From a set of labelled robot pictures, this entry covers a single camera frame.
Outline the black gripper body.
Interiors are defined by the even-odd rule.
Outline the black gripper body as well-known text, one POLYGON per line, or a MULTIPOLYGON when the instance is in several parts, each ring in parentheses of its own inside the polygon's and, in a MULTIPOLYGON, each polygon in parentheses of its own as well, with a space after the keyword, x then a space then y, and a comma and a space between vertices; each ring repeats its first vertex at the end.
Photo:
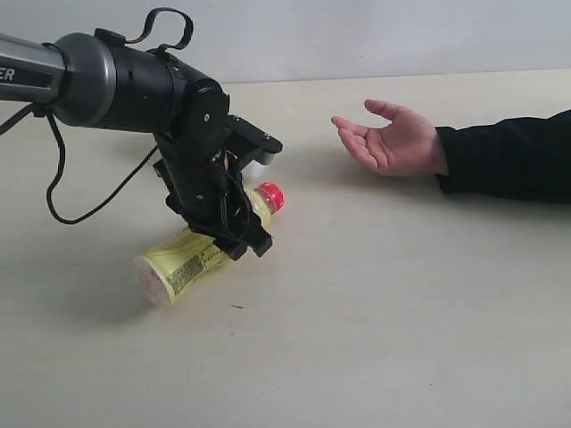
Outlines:
POLYGON ((175 211, 196 232, 246 243, 248 225, 261 220, 248 199, 236 158, 225 148, 201 158, 189 143, 164 133, 153 137, 175 211))

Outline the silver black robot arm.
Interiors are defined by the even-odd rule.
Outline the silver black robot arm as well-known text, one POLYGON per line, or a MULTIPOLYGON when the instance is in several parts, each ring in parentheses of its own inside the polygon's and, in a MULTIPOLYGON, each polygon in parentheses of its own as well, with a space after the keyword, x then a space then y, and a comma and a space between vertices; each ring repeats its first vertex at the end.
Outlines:
POLYGON ((167 205, 231 259, 264 254, 270 234, 243 183, 251 162, 269 164, 283 145, 229 111, 214 79, 176 58, 169 47, 138 51, 98 29, 54 43, 1 38, 1 97, 22 103, 7 131, 28 114, 60 124, 150 134, 161 158, 154 169, 167 205))

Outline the person's open hand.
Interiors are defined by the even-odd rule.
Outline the person's open hand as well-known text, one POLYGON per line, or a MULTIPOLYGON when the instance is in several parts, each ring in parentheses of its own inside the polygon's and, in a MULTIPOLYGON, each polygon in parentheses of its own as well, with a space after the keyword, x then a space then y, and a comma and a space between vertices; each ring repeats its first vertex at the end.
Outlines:
POLYGON ((382 177, 441 175, 449 172, 436 127, 405 106, 367 99, 365 109, 389 124, 372 128, 340 116, 331 118, 348 153, 382 177))

